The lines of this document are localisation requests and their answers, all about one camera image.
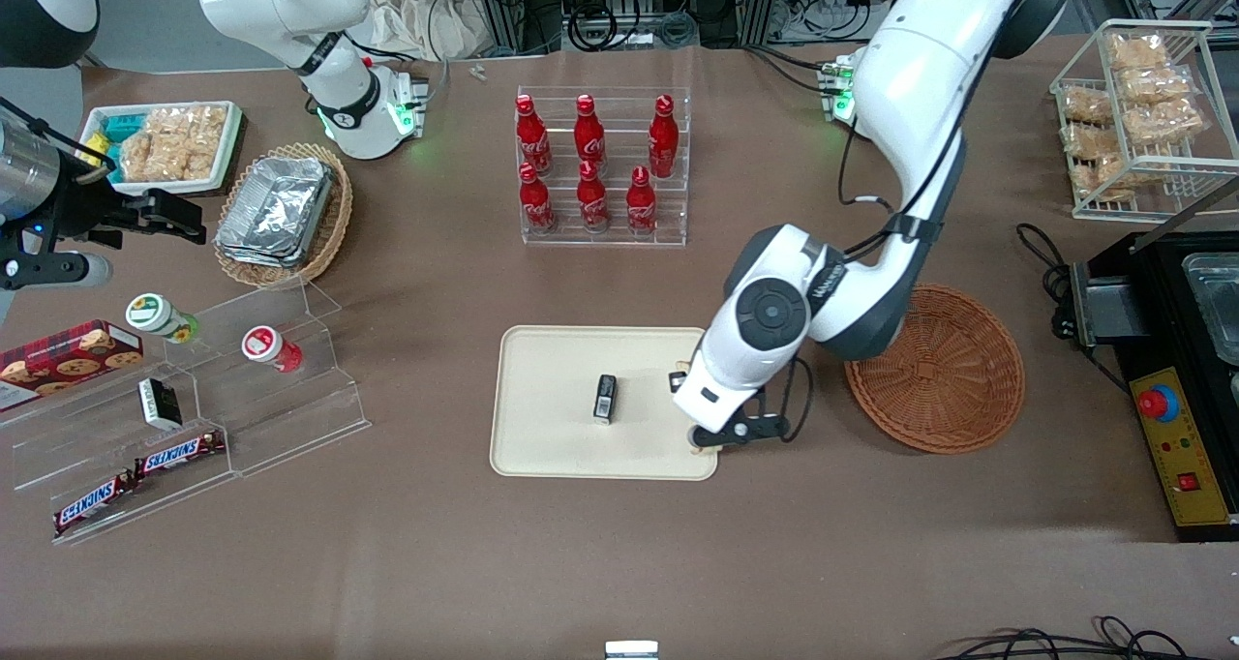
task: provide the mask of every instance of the wicker basket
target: wicker basket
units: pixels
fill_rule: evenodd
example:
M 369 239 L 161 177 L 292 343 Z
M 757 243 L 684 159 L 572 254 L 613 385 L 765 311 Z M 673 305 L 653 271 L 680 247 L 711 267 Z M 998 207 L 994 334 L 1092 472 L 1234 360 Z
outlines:
M 260 158 L 265 157 L 315 157 L 336 171 L 331 192 L 327 193 L 327 207 L 323 209 L 322 219 L 318 220 L 318 232 L 315 232 L 313 243 L 310 245 L 310 255 L 307 255 L 306 263 L 301 264 L 300 267 L 258 266 L 258 264 L 243 264 L 240 260 L 229 259 L 217 246 L 216 259 L 219 260 L 219 266 L 224 269 L 224 272 L 228 272 L 228 276 L 234 281 L 239 281 L 239 284 L 269 286 L 297 275 L 305 277 L 306 281 L 312 281 L 326 271 L 331 260 L 336 258 L 339 246 L 344 243 L 344 229 L 348 228 L 349 215 L 353 214 L 353 185 L 349 183 L 344 165 L 341 165 L 339 157 L 336 157 L 335 154 L 328 152 L 327 149 L 320 147 L 317 144 L 289 144 L 285 147 L 275 147 L 270 152 L 264 154 L 264 156 L 255 158 L 249 166 L 245 166 L 245 170 L 238 176 L 230 192 L 228 192 L 228 201 L 225 201 L 223 211 L 219 214 L 221 223 L 227 218 L 228 211 L 235 202 L 240 185 L 245 182 L 254 165 L 258 165 Z
M 877 427 L 926 452 L 994 445 L 1023 405 L 1015 339 L 987 308 L 948 286 L 917 286 L 895 343 L 845 368 Z

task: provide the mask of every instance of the coca-cola bottle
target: coca-cola bottle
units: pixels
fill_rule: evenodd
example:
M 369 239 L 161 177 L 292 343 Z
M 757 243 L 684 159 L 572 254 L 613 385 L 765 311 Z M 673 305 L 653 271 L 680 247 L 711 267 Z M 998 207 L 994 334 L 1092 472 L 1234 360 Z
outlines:
M 576 126 L 572 128 L 572 136 L 576 139 L 576 156 L 581 162 L 593 162 L 598 167 L 598 175 L 606 175 L 606 134 L 602 130 L 602 121 L 593 114 L 592 95 L 576 97 Z
M 517 139 L 525 161 L 539 175 L 546 175 L 550 171 L 550 141 L 546 139 L 546 126 L 534 110 L 534 99 L 528 94 L 517 97 Z
M 529 232 L 548 235 L 555 232 L 555 212 L 550 207 L 546 185 L 538 178 L 538 170 L 530 162 L 520 166 L 520 207 L 525 211 Z
M 659 95 L 654 100 L 654 121 L 649 123 L 649 170 L 655 180 L 667 180 L 675 167 L 675 150 L 680 144 L 680 130 L 675 125 L 672 95 Z
M 649 171 L 637 166 L 632 171 L 632 186 L 628 187 L 628 229 L 637 237 L 654 233 L 654 187 L 649 185 Z
M 585 232 L 601 235 L 611 224 L 607 213 L 607 188 L 598 180 L 596 162 L 581 162 L 581 180 L 576 183 L 576 201 L 581 203 L 581 219 L 585 219 Z

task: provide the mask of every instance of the brown tablecloth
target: brown tablecloth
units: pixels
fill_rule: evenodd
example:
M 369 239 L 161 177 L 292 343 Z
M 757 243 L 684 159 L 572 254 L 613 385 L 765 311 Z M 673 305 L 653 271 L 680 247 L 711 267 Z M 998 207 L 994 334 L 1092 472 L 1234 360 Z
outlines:
M 424 140 L 347 161 L 357 207 L 320 284 L 344 306 L 336 345 L 374 426 L 76 547 L 50 545 L 46 500 L 0 488 L 0 653 L 597 658 L 608 639 L 653 638 L 679 659 L 930 658 L 999 627 L 1092 635 L 1103 613 L 1227 653 L 1239 550 L 1166 544 L 1131 405 L 1051 337 L 1042 265 L 1012 232 L 1032 220 L 1084 259 L 1127 230 L 1067 212 L 1046 87 L 1080 42 L 1051 38 L 990 66 L 923 275 L 981 300 L 1017 339 L 1027 405 L 995 447 L 929 457 L 893 443 L 860 412 L 841 365 L 809 348 L 819 390 L 799 441 L 725 453 L 706 482 L 494 474 L 509 326 L 704 326 L 756 229 L 789 220 L 849 245 L 881 214 L 838 204 L 845 131 L 743 52 L 487 61 L 487 83 L 457 66 Z M 286 71 L 85 79 L 88 104 L 238 102 L 244 162 L 323 141 Z M 522 245 L 522 83 L 693 88 L 686 250 Z M 896 192 L 872 145 L 852 145 L 847 189 Z M 204 207 L 213 218 L 218 198 Z M 113 263 L 103 289 L 19 295 L 4 347 L 118 319 L 144 290 L 190 311 L 247 290 L 209 246 L 171 237 L 128 237 Z M 0 461 L 0 483 L 10 469 Z

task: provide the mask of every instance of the metal wire rack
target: metal wire rack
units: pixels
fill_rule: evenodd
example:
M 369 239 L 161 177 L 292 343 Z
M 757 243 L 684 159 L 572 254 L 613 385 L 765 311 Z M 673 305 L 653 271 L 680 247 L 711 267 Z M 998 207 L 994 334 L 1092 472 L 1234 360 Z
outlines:
M 1149 21 L 1149 20 L 1108 20 L 1089 37 L 1084 47 L 1067 63 L 1062 73 L 1049 85 L 1054 97 L 1061 130 L 1068 125 L 1064 93 L 1068 87 L 1088 87 L 1105 90 L 1110 97 L 1114 130 L 1118 135 L 1119 152 L 1124 166 L 1111 178 L 1098 183 L 1092 192 L 1080 193 L 1073 188 L 1072 215 L 1077 219 L 1111 219 L 1125 223 L 1165 223 L 1192 202 L 1207 197 L 1220 188 L 1227 181 L 1239 176 L 1239 141 L 1235 141 L 1234 126 L 1225 108 L 1225 99 L 1218 88 L 1217 68 L 1209 52 L 1207 33 L 1212 28 L 1208 21 Z M 1115 92 L 1115 71 L 1113 59 L 1104 40 L 1108 33 L 1150 35 L 1157 33 L 1165 42 L 1168 59 L 1172 64 L 1186 64 L 1191 68 L 1196 85 L 1203 95 L 1204 104 L 1197 97 L 1197 104 L 1208 116 L 1213 126 L 1194 140 L 1184 139 L 1167 144 L 1137 145 L 1129 140 L 1121 116 L 1126 110 L 1137 109 L 1129 104 L 1119 92 Z M 1067 170 L 1080 161 L 1064 154 Z M 1129 175 L 1146 175 L 1151 183 L 1139 185 L 1134 197 L 1121 201 L 1109 201 L 1106 192 L 1119 181 L 1130 181 Z M 1235 202 L 1220 202 L 1213 209 L 1202 214 L 1235 214 L 1239 206 Z

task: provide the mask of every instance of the blue label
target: blue label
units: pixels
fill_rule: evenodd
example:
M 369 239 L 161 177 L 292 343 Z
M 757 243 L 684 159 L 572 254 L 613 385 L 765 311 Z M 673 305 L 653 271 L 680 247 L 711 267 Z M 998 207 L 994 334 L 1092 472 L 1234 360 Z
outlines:
M 192 456 L 198 451 L 198 442 L 202 440 L 199 436 L 191 440 L 190 442 L 177 445 L 176 447 L 170 447 L 164 449 L 164 452 L 156 452 L 142 461 L 142 471 L 150 472 L 151 469 L 166 469 L 173 463 L 180 462 L 181 458 Z
M 81 515 L 85 515 L 89 510 L 95 509 L 108 502 L 116 493 L 116 479 L 102 484 L 102 487 L 93 489 L 90 493 L 81 497 L 78 500 L 72 503 L 64 510 L 61 510 L 61 526 L 72 523 Z

